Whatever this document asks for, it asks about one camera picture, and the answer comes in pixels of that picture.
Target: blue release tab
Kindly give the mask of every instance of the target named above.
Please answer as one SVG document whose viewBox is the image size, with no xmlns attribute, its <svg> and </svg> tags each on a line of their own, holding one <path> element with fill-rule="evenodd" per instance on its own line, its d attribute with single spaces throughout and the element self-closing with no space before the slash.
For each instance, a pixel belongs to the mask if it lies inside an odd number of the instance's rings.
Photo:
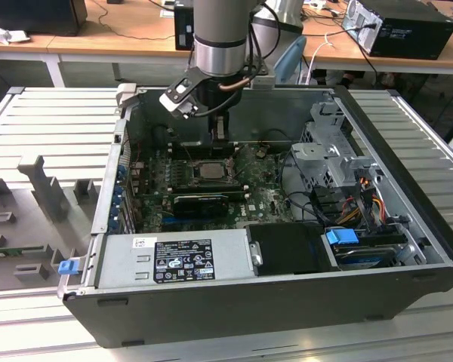
<svg viewBox="0 0 453 362">
<path fill-rule="evenodd" d="M 78 260 L 64 260 L 60 262 L 59 269 L 57 270 L 59 275 L 75 275 L 79 273 L 79 261 Z"/>
<path fill-rule="evenodd" d="M 329 244 L 358 244 L 359 239 L 357 238 L 354 229 L 332 229 L 325 234 Z"/>
</svg>

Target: floor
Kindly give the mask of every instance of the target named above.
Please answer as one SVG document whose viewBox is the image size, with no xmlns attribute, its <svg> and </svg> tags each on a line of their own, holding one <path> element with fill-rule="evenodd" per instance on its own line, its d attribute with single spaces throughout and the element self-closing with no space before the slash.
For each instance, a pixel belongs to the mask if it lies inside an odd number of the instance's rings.
<svg viewBox="0 0 453 362">
<path fill-rule="evenodd" d="M 122 64 L 122 76 L 148 86 L 169 85 L 183 72 L 182 66 Z M 63 76 L 69 87 L 115 87 L 112 66 L 107 63 L 64 63 Z M 341 76 L 328 74 L 331 83 Z M 424 80 L 424 75 L 402 75 L 402 95 L 432 127 L 444 136 L 453 122 L 453 75 L 430 76 L 418 95 L 413 97 L 413 84 Z M 367 73 L 355 81 L 353 88 L 370 89 L 373 75 Z M 10 86 L 52 87 L 44 63 L 0 60 L 0 100 Z"/>
</svg>

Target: paper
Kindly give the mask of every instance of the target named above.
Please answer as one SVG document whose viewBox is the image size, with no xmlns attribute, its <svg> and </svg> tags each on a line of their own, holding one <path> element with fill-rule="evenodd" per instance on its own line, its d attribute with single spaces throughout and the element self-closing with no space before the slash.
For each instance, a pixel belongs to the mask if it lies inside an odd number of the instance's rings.
<svg viewBox="0 0 453 362">
<path fill-rule="evenodd" d="M 0 28 L 0 43 L 2 44 L 9 45 L 10 43 L 28 40 L 30 40 L 30 38 L 22 30 L 8 31 Z"/>
</svg>

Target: power cable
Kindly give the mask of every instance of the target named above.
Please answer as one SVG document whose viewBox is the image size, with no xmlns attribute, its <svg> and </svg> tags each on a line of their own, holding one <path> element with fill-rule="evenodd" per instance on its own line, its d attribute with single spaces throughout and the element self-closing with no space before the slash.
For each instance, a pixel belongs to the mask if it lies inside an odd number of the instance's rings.
<svg viewBox="0 0 453 362">
<path fill-rule="evenodd" d="M 276 40 L 275 44 L 273 45 L 272 50 L 263 56 L 263 59 L 265 60 L 270 55 L 272 55 L 272 53 L 275 51 L 275 49 L 277 49 L 277 47 L 279 46 L 282 30 L 280 29 L 280 19 L 279 19 L 279 16 L 277 15 L 277 13 L 267 4 L 263 4 L 262 6 L 264 8 L 266 8 L 272 14 L 272 16 L 275 18 L 275 21 L 277 23 L 277 40 Z"/>
<path fill-rule="evenodd" d="M 158 4 L 157 2 L 154 2 L 153 0 L 148 0 L 148 2 L 150 2 L 153 5 L 156 5 L 158 8 L 161 8 L 163 10 L 173 11 L 172 9 L 168 9 L 167 7 L 165 7 L 165 6 L 161 5 L 161 4 Z"/>
<path fill-rule="evenodd" d="M 106 17 L 108 14 L 109 14 L 109 10 L 107 10 L 104 6 L 102 6 L 101 4 L 99 4 L 98 2 L 96 2 L 95 0 L 92 0 L 93 3 L 95 3 L 95 5 L 97 5 L 99 8 L 103 9 L 104 10 L 104 14 L 100 15 L 99 16 L 99 24 L 109 30 L 110 32 L 113 32 L 114 34 L 116 34 L 117 36 L 121 36 L 123 38 L 129 38 L 129 39 L 136 39 L 136 40 L 168 40 L 170 38 L 173 38 L 175 37 L 175 35 L 170 35 L 170 36 L 167 36 L 166 38 L 140 38 L 138 36 L 132 36 L 132 35 L 124 35 L 124 34 L 121 34 L 117 31 L 115 31 L 113 28 L 111 28 L 111 26 L 109 26 L 108 24 L 104 23 L 103 22 L 103 18 Z"/>
</svg>

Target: warning label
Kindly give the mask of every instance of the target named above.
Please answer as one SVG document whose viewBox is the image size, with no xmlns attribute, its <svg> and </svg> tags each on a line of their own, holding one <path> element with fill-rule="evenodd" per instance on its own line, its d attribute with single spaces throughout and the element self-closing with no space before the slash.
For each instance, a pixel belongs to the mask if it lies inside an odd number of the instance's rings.
<svg viewBox="0 0 453 362">
<path fill-rule="evenodd" d="M 158 283 L 214 279 L 211 239 L 155 244 L 153 280 Z"/>
</svg>

